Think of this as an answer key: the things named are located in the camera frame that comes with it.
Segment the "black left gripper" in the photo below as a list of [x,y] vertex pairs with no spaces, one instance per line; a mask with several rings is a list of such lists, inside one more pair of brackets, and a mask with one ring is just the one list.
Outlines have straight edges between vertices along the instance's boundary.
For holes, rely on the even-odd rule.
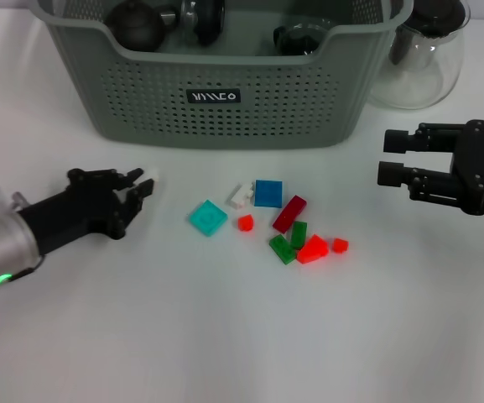
[[125,175],[116,170],[70,170],[69,185],[61,193],[25,207],[18,215],[31,230],[41,255],[91,233],[118,240],[141,212],[144,199],[153,194],[155,181],[140,183],[125,201],[116,192],[133,187],[143,173],[141,168]]

